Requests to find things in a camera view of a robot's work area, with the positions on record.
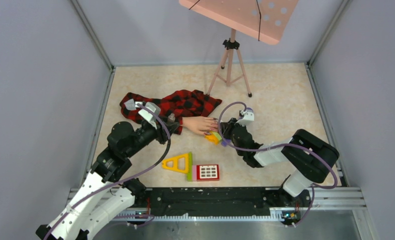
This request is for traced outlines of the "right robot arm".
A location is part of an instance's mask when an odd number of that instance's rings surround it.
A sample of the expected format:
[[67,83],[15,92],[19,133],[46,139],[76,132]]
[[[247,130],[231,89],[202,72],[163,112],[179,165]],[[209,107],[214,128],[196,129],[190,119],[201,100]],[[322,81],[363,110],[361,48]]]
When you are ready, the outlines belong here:
[[321,184],[340,157],[338,150],[305,129],[298,129],[285,141],[270,145],[257,143],[239,120],[231,118],[219,123],[219,134],[226,145],[234,148],[251,168],[289,162],[295,171],[281,186],[279,201],[292,206],[299,200],[299,194],[313,184]]

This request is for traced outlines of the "nail polish bottle grey cap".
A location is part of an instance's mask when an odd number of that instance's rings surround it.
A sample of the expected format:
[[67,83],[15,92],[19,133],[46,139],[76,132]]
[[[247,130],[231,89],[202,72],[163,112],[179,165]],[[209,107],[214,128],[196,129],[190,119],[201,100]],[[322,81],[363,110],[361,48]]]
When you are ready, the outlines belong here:
[[167,125],[171,126],[176,122],[176,117],[174,113],[171,113],[168,117],[167,117]]

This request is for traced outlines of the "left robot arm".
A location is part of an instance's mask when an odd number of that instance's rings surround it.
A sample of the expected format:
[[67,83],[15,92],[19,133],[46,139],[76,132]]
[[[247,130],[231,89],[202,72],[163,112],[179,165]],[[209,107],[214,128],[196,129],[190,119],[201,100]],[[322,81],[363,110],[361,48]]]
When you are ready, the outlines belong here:
[[134,129],[127,121],[116,123],[107,137],[108,146],[97,156],[75,196],[51,223],[40,225],[36,235],[41,240],[92,240],[116,215],[128,207],[139,207],[146,200],[136,177],[127,179],[130,187],[122,186],[104,203],[99,201],[116,185],[132,166],[130,158],[152,141],[171,141],[158,125],[144,122]]

